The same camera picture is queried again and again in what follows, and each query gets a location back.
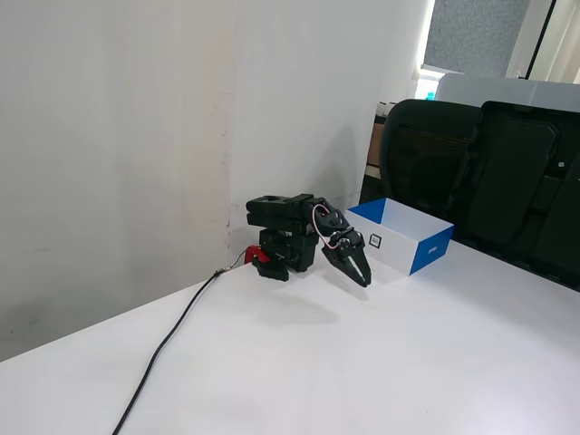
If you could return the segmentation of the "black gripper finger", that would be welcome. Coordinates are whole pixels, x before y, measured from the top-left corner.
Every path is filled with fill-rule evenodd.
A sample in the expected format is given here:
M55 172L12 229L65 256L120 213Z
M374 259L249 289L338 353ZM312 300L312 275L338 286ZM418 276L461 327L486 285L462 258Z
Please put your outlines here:
M353 280L357 285L359 285L358 279L360 277L356 271L356 268L353 266L353 255L347 257L327 256L326 259L333 267L341 271L343 274L345 274L347 277Z
M364 254L362 247L357 247L353 251L353 266L359 275L358 283L361 286L368 286L372 283L372 270Z

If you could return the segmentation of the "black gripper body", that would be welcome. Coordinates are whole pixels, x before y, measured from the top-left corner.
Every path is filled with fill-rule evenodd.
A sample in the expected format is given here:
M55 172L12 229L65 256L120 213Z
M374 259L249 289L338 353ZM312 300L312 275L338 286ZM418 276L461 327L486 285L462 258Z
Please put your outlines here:
M363 257L363 236L353 227L334 232L323 247L325 257L336 265L359 265Z

